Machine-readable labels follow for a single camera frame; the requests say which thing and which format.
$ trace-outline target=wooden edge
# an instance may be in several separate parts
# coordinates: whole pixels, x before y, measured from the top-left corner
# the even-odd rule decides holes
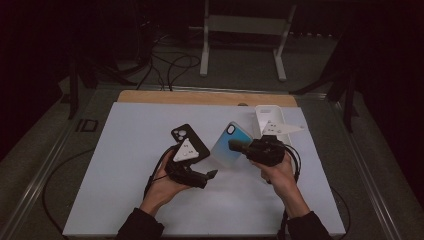
[[[165,104],[200,104],[200,105],[278,105],[297,107],[291,95],[258,93],[223,93],[223,92],[183,92],[183,91],[138,91],[124,90],[117,102],[131,103],[165,103]]]

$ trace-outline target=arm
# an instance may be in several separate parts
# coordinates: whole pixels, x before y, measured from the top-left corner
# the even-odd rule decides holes
[[[285,154],[283,161],[273,167],[254,161],[251,163],[261,169],[262,178],[271,182],[275,193],[283,201],[289,217],[287,225],[292,239],[332,239],[303,199],[293,176],[289,154]]]
[[[119,229],[116,236],[117,240],[155,240],[162,235],[164,226],[156,221],[156,213],[163,205],[170,202],[177,193],[190,188],[167,177],[165,166],[171,156],[172,151],[165,155],[143,202],[139,208],[133,210]]]

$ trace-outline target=sleeve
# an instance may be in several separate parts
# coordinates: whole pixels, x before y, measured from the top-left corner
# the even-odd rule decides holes
[[[327,229],[322,225],[318,216],[311,211],[303,217],[293,218],[287,221],[288,230],[293,240],[303,239],[333,239]]]
[[[149,214],[138,208],[128,216],[119,229],[116,240],[156,240],[162,236],[165,227]]]

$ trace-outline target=hand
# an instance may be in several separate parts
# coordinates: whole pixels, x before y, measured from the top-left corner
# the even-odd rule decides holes
[[[283,161],[273,167],[251,161],[261,169],[261,177],[270,181],[275,193],[281,198],[290,218],[301,217],[310,212],[305,200],[296,185],[289,154],[284,155]]]
[[[189,186],[172,181],[165,172],[166,163],[170,160],[172,153],[175,150],[169,151],[160,165],[154,180],[147,192],[143,202],[140,205],[140,209],[144,212],[155,216],[159,208],[174,198],[177,193],[189,189]]]

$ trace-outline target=camera cutout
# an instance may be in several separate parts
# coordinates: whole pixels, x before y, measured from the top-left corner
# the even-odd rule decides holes
[[[227,133],[230,134],[230,135],[232,135],[235,130],[236,130],[236,128],[233,125],[230,125],[227,128]]]

